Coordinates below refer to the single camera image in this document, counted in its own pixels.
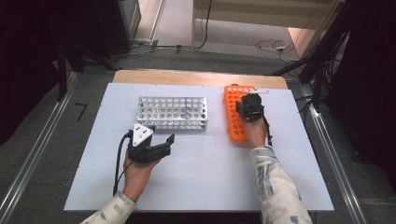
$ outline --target person's left hand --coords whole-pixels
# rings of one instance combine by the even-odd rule
[[[140,195],[143,193],[147,183],[149,182],[149,177],[151,171],[160,160],[154,161],[149,164],[139,164],[132,162],[132,164],[125,170],[125,186],[122,191],[128,198],[130,198],[135,203],[139,199]],[[128,158],[128,151],[125,153],[125,161],[123,164],[124,169],[131,163]]]

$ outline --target black stand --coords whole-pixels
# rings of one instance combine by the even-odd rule
[[[330,26],[326,35],[323,36],[323,39],[319,42],[318,47],[313,54],[301,59],[296,63],[292,63],[285,68],[280,69],[279,71],[274,72],[273,74],[271,74],[271,76],[282,76],[285,73],[288,73],[289,71],[305,64],[303,71],[299,75],[299,80],[301,83],[305,84],[312,79],[314,74],[317,74],[315,78],[314,93],[312,98],[313,104],[317,105],[319,102],[320,89],[324,77],[322,69],[323,64],[325,61],[331,59],[331,51],[334,48],[335,44],[341,38],[341,36],[349,30],[352,22],[350,12],[354,5],[354,1],[352,0],[346,2],[346,5],[335,18],[334,22]]]
[[[59,73],[59,96],[58,102],[62,101],[67,93],[67,81],[66,81],[66,58],[75,72],[83,72],[85,69],[85,63],[81,59],[81,54],[84,54],[107,69],[118,71],[122,68],[117,68],[113,64],[108,63],[103,58],[99,57],[95,53],[82,47],[79,43],[70,40],[68,38],[63,39],[58,44],[58,73]]]

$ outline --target patterned sleeve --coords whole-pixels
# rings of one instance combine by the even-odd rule
[[[280,166],[273,149],[255,147],[251,155],[262,200],[262,223],[312,223],[300,193]]]
[[[88,217],[80,224],[125,223],[129,215],[136,209],[136,203],[118,191],[113,199],[101,210]]]

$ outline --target long-sleeved shirt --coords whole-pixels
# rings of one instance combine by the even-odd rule
[[[262,223],[312,223],[297,188],[280,166],[273,149],[269,146],[255,147],[251,150],[251,155],[256,166],[262,201]],[[117,192],[103,209],[81,223],[121,224],[135,208],[136,203],[121,192]]]

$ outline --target hand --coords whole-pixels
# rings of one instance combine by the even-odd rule
[[[245,133],[247,140],[252,148],[265,145],[265,138],[267,137],[267,127],[265,127],[264,121],[256,119],[253,122],[246,122],[241,119],[245,126]]]
[[[147,183],[149,182],[149,177],[151,171],[160,160],[154,161],[149,164],[139,164],[132,162],[132,164],[125,170],[125,186],[122,191],[128,198],[130,198],[135,203],[139,199],[139,196],[143,193]],[[128,151],[125,153],[125,161],[123,164],[124,169],[131,163],[128,158]]]

